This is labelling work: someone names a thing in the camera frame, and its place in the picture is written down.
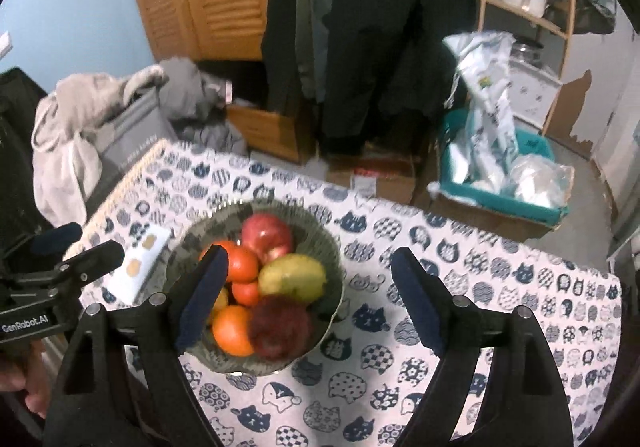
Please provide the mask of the left hand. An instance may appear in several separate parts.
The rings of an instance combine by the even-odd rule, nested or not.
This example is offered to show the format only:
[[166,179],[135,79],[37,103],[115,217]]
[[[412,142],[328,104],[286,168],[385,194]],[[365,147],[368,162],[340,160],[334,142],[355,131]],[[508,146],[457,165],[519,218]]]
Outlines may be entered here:
[[51,388],[46,367],[42,360],[44,345],[38,340],[29,346],[28,354],[21,360],[1,355],[1,392],[26,392],[27,409],[44,419],[47,416]]

